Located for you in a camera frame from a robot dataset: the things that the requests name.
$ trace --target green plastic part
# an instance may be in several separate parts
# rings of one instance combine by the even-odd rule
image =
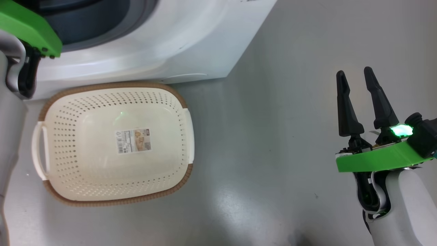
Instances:
[[[376,172],[410,167],[433,158],[423,159],[406,141],[336,159],[339,172]]]
[[[0,0],[0,29],[37,48],[42,55],[61,56],[62,42],[47,21],[12,0]]]

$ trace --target plastic basket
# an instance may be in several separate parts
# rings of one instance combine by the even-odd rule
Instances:
[[[45,169],[39,139],[43,133]],[[163,84],[122,82],[60,92],[41,110],[32,157],[45,188],[73,206],[126,204],[181,188],[194,134],[184,99]]]

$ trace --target white washing machine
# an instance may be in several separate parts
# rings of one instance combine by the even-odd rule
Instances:
[[[33,99],[89,84],[226,77],[276,0],[41,0],[60,58],[42,59]]]

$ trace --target green light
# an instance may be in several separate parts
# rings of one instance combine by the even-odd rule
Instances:
[[[398,125],[392,128],[396,136],[410,136],[413,134],[413,128],[407,125]]]

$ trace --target gray floor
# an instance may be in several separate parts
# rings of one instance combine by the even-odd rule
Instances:
[[[13,246],[371,246],[351,174],[338,173],[335,73],[373,129],[364,66],[403,121],[435,118],[433,1],[278,0],[226,79],[177,84],[193,118],[194,170],[176,193],[75,208],[45,191],[30,157],[43,102],[29,104],[6,199]],[[372,134],[364,135],[375,139]],[[420,175],[437,201],[436,162]]]

